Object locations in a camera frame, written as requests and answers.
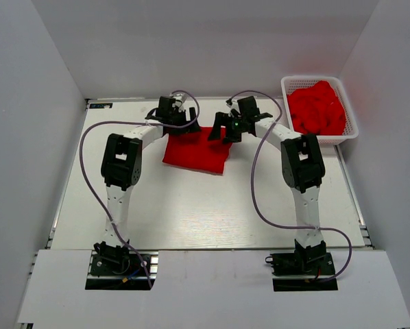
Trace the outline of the red t shirt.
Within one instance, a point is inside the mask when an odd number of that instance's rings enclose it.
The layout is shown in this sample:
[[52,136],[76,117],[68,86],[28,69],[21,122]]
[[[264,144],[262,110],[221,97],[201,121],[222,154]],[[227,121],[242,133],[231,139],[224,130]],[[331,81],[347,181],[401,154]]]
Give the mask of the red t shirt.
[[232,143],[209,141],[212,127],[179,136],[169,135],[162,162],[166,165],[221,175]]

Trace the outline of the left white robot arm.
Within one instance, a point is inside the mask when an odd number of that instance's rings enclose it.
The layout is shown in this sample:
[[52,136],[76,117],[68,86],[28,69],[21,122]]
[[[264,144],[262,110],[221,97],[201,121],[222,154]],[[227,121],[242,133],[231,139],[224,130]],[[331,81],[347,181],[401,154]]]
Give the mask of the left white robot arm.
[[106,226],[103,241],[111,246],[130,243],[128,215],[134,186],[141,177],[144,149],[166,135],[179,136],[200,132],[198,106],[184,108],[190,94],[177,90],[162,96],[143,123],[131,123],[126,134],[108,137],[101,164],[101,176],[107,192]]

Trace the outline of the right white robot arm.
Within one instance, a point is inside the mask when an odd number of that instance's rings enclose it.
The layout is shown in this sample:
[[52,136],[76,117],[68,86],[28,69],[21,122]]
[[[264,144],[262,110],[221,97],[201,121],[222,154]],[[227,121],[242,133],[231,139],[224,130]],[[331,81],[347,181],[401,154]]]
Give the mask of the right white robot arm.
[[[268,113],[262,113],[253,96],[233,102],[226,101],[228,113],[217,112],[209,141],[221,138],[221,128],[225,128],[223,143],[240,143],[241,135],[251,134],[259,138],[254,155],[250,188],[254,209],[268,225],[282,230],[295,230],[295,264],[303,273],[311,273],[319,267],[320,259],[326,255],[326,243],[320,230],[319,190],[325,176],[325,166],[317,137],[313,134],[294,132],[279,123]],[[281,156],[282,176],[291,189],[296,209],[294,226],[280,225],[267,220],[260,212],[254,190],[254,174],[261,147],[264,143],[274,146]]]

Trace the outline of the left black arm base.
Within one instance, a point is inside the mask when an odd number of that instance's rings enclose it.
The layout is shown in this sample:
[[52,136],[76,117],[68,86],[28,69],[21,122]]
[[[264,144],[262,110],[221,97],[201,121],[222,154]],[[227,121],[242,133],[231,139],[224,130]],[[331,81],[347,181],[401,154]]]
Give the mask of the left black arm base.
[[141,254],[129,252],[123,263],[114,263],[102,258],[96,252],[91,254],[85,289],[87,291],[150,291],[156,281],[158,271],[158,253]]

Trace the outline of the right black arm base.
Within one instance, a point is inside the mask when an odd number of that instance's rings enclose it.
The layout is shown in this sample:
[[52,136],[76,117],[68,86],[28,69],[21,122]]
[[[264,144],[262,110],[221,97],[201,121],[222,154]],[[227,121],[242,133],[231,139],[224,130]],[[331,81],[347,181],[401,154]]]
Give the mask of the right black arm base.
[[336,274],[333,257],[327,252],[307,265],[295,253],[273,253],[265,257],[272,268],[274,292],[337,291],[337,279],[327,281]]

